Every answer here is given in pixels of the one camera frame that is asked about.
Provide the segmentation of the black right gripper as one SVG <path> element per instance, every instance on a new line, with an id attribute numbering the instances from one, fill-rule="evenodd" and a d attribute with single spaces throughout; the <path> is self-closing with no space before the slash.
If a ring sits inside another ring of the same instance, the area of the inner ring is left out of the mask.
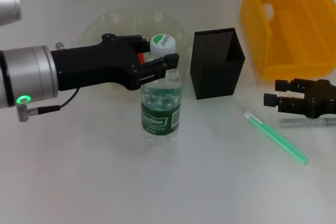
<path id="1" fill-rule="evenodd" d="M 335 114 L 335 86 L 329 80 L 320 79 L 312 83 L 305 79 L 276 80 L 275 90 L 305 94 L 302 99 L 265 93 L 264 106 L 277 106 L 280 113 L 304 114 L 310 119 Z"/>

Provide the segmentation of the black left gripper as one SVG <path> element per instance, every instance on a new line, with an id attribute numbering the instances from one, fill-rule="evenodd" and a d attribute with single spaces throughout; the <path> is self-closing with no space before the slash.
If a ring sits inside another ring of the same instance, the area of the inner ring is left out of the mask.
<path id="1" fill-rule="evenodd" d="M 128 90 L 165 77 L 176 69 L 179 54 L 169 54 L 140 64 L 138 53 L 150 52 L 141 35 L 102 35 L 97 45 L 54 50 L 58 90 L 66 91 L 102 83 L 117 83 Z"/>

